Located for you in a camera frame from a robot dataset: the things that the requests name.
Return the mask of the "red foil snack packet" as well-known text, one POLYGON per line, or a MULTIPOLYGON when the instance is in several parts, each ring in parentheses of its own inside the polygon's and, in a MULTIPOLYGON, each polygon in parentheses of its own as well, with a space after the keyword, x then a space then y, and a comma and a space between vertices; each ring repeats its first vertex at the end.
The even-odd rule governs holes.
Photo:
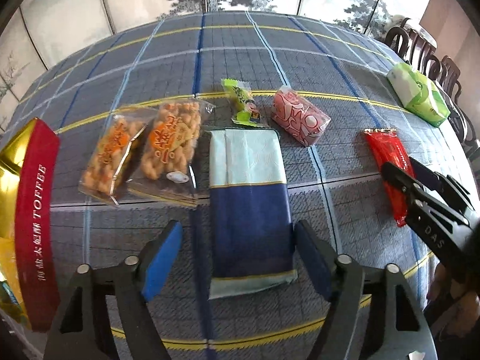
POLYGON ((384 180, 394 219, 401 228, 408 213, 407 176, 415 178, 413 166, 394 128, 366 128, 364 136, 384 180))

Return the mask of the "blue white paper packet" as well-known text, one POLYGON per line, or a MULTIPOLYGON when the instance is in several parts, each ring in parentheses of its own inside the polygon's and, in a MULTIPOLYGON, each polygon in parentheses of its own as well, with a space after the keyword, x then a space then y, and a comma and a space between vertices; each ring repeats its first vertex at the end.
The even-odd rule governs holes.
POLYGON ((278 134, 211 131, 210 299, 258 293, 298 277, 293 224, 278 134))

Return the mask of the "green tissue pack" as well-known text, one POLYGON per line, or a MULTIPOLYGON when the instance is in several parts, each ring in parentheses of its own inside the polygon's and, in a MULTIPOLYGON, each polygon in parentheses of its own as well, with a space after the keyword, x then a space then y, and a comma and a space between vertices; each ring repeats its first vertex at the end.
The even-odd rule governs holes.
POLYGON ((437 85, 407 63, 397 63, 386 75, 403 107, 438 128, 450 111, 437 85))

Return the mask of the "pink white snack packet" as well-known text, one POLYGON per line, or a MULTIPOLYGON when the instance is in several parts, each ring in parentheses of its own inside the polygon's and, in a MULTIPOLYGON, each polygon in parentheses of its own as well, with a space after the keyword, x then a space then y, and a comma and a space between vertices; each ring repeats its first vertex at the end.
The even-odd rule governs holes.
POLYGON ((331 121, 289 86, 281 86, 273 96, 272 120, 305 147, 315 145, 331 121))

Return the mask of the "dark wooden chair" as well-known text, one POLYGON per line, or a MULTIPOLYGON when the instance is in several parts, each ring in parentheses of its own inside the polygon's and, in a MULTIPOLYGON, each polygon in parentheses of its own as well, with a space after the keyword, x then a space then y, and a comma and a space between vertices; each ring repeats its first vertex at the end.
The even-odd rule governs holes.
POLYGON ((479 159, 479 139, 473 123, 460 108, 458 99, 462 93, 459 81, 461 70, 447 55, 435 55, 437 42, 418 24, 411 24, 410 18, 396 16, 384 27, 384 43, 406 63, 417 68, 433 80, 448 96, 447 107, 451 112, 448 120, 462 144, 467 159, 479 159))

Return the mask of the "green cartoon candy packet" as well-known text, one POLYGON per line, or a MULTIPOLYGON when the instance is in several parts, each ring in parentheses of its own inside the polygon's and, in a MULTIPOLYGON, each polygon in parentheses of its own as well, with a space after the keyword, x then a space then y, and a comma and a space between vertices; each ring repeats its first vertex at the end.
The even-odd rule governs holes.
POLYGON ((230 101, 234 124, 252 128, 266 127, 248 82, 225 78, 221 80, 221 85, 230 101))

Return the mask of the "blue plaid tablecloth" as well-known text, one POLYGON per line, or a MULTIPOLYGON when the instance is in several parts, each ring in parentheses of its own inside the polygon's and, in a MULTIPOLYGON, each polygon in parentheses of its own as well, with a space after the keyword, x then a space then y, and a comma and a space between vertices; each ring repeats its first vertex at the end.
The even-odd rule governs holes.
POLYGON ((475 183, 450 125, 432 127, 402 108, 386 79, 396 61, 383 44, 331 24, 238 11, 134 28, 37 75, 1 130, 8 140, 39 117, 59 135, 50 217, 58 285, 64 287, 82 263, 117 264, 176 219, 184 228, 182 246, 162 293, 149 305, 171 357, 306 357, 328 306, 302 264, 294 283, 241 297, 208 297, 208 140, 196 154, 196 211, 136 197, 115 207, 78 189, 115 109, 196 95, 215 106, 210 125, 229 127, 230 105, 221 88, 221 80, 229 77, 250 84, 264 116, 283 85, 329 115, 329 126, 314 147, 279 135, 293 219, 306 219, 319 237, 366 266, 397 263, 416 299, 425 304, 436 258, 409 228, 397 227, 363 132, 395 128, 415 159, 469 189, 475 183))

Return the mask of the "gold red toffee tin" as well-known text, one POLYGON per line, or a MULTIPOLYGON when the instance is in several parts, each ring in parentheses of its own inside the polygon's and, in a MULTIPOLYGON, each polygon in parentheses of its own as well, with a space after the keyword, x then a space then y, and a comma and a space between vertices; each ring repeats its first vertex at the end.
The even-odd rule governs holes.
POLYGON ((50 199, 59 138, 31 119, 1 150, 1 310, 34 332, 59 305, 50 199))

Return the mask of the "right fried twist snack bag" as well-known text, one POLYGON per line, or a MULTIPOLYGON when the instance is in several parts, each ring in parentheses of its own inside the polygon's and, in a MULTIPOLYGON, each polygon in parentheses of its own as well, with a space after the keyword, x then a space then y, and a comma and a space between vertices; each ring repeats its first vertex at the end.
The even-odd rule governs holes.
POLYGON ((163 102, 151 123, 140 163, 127 181, 138 197, 178 206, 198 204, 192 163, 215 106, 195 98, 163 102))

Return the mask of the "fried twist snack bag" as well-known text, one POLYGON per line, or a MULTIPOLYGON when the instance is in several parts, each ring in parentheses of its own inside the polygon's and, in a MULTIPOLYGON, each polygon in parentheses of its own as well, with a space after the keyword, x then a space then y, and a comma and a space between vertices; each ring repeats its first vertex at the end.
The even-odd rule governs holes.
POLYGON ((178 206, 198 204, 192 163, 215 106, 195 98, 163 102, 151 123, 140 163, 127 181, 138 197, 178 206))
POLYGON ((120 204, 155 116, 154 108, 130 106, 109 119, 80 178, 82 193, 106 204, 120 204))

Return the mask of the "left fried twist snack bag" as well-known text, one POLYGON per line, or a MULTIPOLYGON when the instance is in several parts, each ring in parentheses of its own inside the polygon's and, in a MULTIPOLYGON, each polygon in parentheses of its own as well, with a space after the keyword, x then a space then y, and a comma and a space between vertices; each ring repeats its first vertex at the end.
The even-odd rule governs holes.
POLYGON ((82 193, 106 204, 120 204, 155 116, 154 108, 130 106, 109 119, 80 178, 82 193))

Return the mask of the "painted folding screen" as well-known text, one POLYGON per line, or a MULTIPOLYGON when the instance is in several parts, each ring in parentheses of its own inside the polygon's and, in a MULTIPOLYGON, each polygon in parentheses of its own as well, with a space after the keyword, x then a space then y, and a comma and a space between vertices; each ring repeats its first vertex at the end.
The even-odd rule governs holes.
POLYGON ((419 21, 430 0, 5 0, 1 9, 1 126, 37 79, 78 50, 172 16, 266 11, 323 20, 379 37, 395 19, 419 21))

